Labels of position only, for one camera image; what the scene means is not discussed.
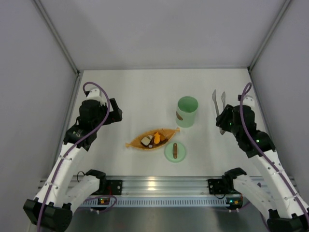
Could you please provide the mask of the white and black rice cake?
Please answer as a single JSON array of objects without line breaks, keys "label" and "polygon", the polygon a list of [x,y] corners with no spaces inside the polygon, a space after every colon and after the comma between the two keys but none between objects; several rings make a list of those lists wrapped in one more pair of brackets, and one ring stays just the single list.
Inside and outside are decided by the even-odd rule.
[{"label": "white and black rice cake", "polygon": [[144,138],[141,139],[140,143],[141,143],[142,146],[148,147],[150,141],[151,140],[148,137],[144,137]]}]

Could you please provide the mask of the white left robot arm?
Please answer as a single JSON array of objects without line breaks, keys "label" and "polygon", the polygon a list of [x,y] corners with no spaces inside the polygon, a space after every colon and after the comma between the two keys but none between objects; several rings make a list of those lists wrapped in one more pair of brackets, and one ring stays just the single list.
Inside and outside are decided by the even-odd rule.
[{"label": "white left robot arm", "polygon": [[75,124],[66,132],[60,155],[42,188],[33,200],[27,199],[23,209],[31,223],[55,232],[64,232],[75,211],[91,195],[108,198],[111,193],[106,174],[89,170],[83,179],[69,189],[69,184],[83,158],[90,149],[102,125],[122,120],[122,110],[114,98],[108,103],[101,99],[87,99],[79,108]]}]

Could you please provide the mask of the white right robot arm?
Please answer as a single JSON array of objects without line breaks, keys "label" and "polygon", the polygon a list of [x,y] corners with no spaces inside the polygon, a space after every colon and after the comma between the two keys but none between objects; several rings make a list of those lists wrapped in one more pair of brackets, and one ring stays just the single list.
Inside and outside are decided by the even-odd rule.
[{"label": "white right robot arm", "polygon": [[243,195],[259,210],[271,232],[307,232],[309,205],[296,191],[266,132],[256,128],[255,113],[246,105],[227,105],[216,126],[234,135],[239,148],[257,168],[270,193],[254,183],[241,168],[226,171],[227,190]]}]

